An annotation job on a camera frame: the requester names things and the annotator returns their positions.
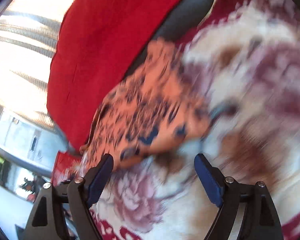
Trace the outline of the orange floral blouse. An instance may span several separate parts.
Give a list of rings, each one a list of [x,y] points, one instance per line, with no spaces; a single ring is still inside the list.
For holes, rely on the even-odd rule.
[[[170,151],[204,136],[211,118],[181,63],[181,52],[163,39],[151,41],[136,71],[103,99],[81,147],[81,172],[95,167],[105,154],[114,168],[128,168],[149,155]]]

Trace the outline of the red egg roll box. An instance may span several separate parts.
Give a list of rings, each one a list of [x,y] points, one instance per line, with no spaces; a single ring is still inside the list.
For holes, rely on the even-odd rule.
[[[56,155],[52,171],[51,183],[58,186],[62,182],[72,180],[77,175],[81,163],[81,156],[71,155],[68,152],[59,151]]]

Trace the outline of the floral plush blanket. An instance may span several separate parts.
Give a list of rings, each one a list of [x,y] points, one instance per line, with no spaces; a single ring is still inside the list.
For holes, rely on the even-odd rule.
[[[204,239],[217,215],[194,158],[265,183],[284,239],[300,239],[300,10],[293,0],[214,0],[180,45],[207,103],[207,133],[114,169],[90,208],[103,239]]]

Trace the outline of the dotted beige curtain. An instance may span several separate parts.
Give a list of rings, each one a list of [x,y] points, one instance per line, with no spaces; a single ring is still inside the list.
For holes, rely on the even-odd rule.
[[[7,0],[0,12],[0,106],[50,131],[50,63],[73,1]]]

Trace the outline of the red fleece blanket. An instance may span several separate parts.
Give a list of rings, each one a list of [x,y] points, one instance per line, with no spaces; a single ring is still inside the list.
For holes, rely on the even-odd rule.
[[[75,0],[51,61],[47,110],[75,149],[104,96],[181,0]],[[201,0],[209,9],[212,0]]]

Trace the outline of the black leather sofa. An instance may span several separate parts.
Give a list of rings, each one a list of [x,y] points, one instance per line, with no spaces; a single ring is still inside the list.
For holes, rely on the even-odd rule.
[[[147,46],[150,41],[161,37],[166,41],[178,41],[188,30],[196,27],[212,8],[214,0],[180,0],[168,11],[158,27],[143,43],[138,54],[123,75],[123,78],[132,75],[147,56]]]

